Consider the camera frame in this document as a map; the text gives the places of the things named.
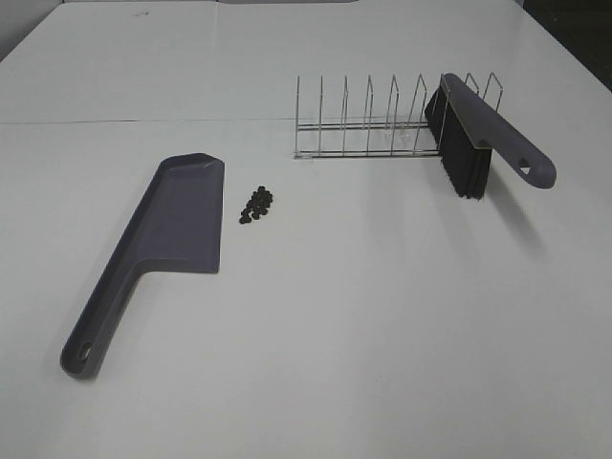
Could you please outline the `grey hand brush black bristles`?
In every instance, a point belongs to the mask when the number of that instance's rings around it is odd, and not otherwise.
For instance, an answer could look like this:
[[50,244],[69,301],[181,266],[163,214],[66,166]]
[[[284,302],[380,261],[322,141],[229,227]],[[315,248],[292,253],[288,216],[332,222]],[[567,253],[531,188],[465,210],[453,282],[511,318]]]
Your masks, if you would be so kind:
[[428,128],[448,178],[460,197],[480,200],[497,153],[530,186],[552,188],[554,163],[491,108],[459,76],[441,75],[425,108]]

